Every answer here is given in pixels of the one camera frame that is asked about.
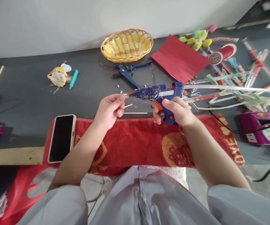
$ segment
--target white wall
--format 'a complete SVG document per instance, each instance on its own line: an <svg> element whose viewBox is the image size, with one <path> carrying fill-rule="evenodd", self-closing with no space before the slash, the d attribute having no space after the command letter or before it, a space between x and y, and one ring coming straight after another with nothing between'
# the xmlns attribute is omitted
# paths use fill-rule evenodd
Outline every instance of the white wall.
<svg viewBox="0 0 270 225"><path fill-rule="evenodd" d="M235 24L257 0L0 0L0 57L100 47L117 31L153 38Z"/></svg>

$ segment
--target blue pliers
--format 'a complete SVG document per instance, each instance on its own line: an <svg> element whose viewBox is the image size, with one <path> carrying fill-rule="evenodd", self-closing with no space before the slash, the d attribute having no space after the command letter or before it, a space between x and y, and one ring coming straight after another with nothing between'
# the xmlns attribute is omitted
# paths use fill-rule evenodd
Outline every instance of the blue pliers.
<svg viewBox="0 0 270 225"><path fill-rule="evenodd" d="M141 88L140 85L138 85L133 78L130 76L129 72L138 69L141 67L145 67L151 64L151 60L140 63L140 64L133 64L133 65L128 65L128 66L123 66L122 64L115 64L114 68L119 68L119 73L118 74L113 74L112 76L114 78L122 76L124 79L126 79L131 85L133 85L136 89Z"/></svg>

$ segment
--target phone screen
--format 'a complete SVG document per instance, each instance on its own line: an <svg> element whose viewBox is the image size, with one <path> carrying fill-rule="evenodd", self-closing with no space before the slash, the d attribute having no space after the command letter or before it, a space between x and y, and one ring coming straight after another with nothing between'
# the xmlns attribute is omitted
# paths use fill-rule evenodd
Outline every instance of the phone screen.
<svg viewBox="0 0 270 225"><path fill-rule="evenodd" d="M56 118L49 154L50 162L63 161L70 152L73 117L69 115Z"/></svg>

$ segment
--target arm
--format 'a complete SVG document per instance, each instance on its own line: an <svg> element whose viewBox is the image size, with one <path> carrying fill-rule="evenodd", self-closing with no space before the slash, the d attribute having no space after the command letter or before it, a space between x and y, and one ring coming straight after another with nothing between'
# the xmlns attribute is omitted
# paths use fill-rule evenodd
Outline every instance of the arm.
<svg viewBox="0 0 270 225"><path fill-rule="evenodd" d="M174 113L176 122L182 126L194 164L209 187L226 184L251 190L239 168L219 146L202 122L193 115L188 103L175 97L172 101L163 100L162 104ZM154 105L154 122L161 124L158 111Z"/></svg>
<svg viewBox="0 0 270 225"><path fill-rule="evenodd" d="M60 164L48 191L68 184L80 186L103 138L117 117L123 115L124 108L124 95L114 94L101 100L93 123Z"/></svg>

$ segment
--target smartphone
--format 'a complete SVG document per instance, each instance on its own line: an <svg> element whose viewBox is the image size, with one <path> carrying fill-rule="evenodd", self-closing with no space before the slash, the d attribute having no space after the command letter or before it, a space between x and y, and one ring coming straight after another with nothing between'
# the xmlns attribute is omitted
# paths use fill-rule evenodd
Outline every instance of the smartphone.
<svg viewBox="0 0 270 225"><path fill-rule="evenodd" d="M75 115L57 116L48 154L49 163L60 163L74 146Z"/></svg>

